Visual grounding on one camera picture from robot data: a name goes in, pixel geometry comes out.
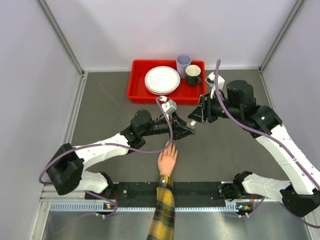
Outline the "glitter nail polish bottle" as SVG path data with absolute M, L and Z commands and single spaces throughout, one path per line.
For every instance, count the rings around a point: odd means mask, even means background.
M 196 129 L 196 127 L 193 126 L 193 125 L 189 125 L 188 128 L 189 128 L 190 130 L 192 130 L 192 131 L 195 131 L 195 129 Z

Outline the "yellow plaid sleeve forearm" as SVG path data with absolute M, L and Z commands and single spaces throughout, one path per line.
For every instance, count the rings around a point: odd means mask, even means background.
M 160 175 L 156 189 L 156 206 L 147 240 L 173 240 L 175 232 L 175 199 L 173 180 Z

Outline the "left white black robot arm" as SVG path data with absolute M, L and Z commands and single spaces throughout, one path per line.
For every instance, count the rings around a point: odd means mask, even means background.
M 116 156 L 124 156 L 145 145 L 145 137 L 169 133 L 175 141 L 195 134 L 175 112 L 166 120 L 164 115 L 155 120 L 149 111 L 136 112 L 130 125 L 111 138 L 96 142 L 92 147 L 73 147 L 63 144 L 50 161 L 46 173 L 58 195 L 89 191 L 109 198 L 115 189 L 111 178 L 104 172 L 93 173 L 87 169 Z

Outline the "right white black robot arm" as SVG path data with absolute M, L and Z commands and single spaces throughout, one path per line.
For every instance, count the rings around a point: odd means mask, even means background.
M 250 171 L 235 175 L 230 198 L 249 194 L 276 200 L 297 217 L 304 217 L 320 206 L 320 172 L 293 142 L 283 121 L 269 106 L 258 105 L 253 86 L 245 80 L 226 85 L 227 95 L 213 90 L 202 94 L 192 122 L 213 123 L 218 118 L 235 120 L 261 144 L 287 175 L 288 180 L 259 176 Z

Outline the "mannequin hand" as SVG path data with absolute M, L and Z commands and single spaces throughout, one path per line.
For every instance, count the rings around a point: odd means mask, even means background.
M 175 143 L 169 141 L 165 144 L 165 149 L 159 154 L 157 166 L 160 176 L 170 177 L 176 165 L 178 149 Z

